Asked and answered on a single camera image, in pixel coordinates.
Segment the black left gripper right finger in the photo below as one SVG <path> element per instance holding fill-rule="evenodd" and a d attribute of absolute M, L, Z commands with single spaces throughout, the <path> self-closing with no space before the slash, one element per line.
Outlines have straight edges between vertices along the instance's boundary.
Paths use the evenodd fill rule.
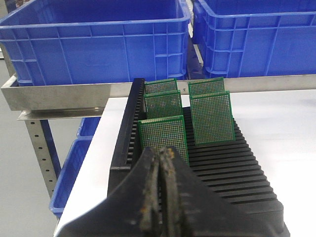
<path fill-rule="evenodd" d="M 232 204 L 206 187 L 175 147 L 160 150 L 166 181 L 168 228 L 182 237 L 288 237 L 283 206 L 277 201 Z"/>

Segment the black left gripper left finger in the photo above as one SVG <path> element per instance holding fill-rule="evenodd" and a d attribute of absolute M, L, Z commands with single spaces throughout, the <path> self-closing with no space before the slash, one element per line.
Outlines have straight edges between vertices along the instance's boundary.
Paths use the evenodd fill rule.
<path fill-rule="evenodd" d="M 99 205 L 61 228 L 60 237 L 158 237 L 156 150 L 145 148 L 125 179 Z"/>

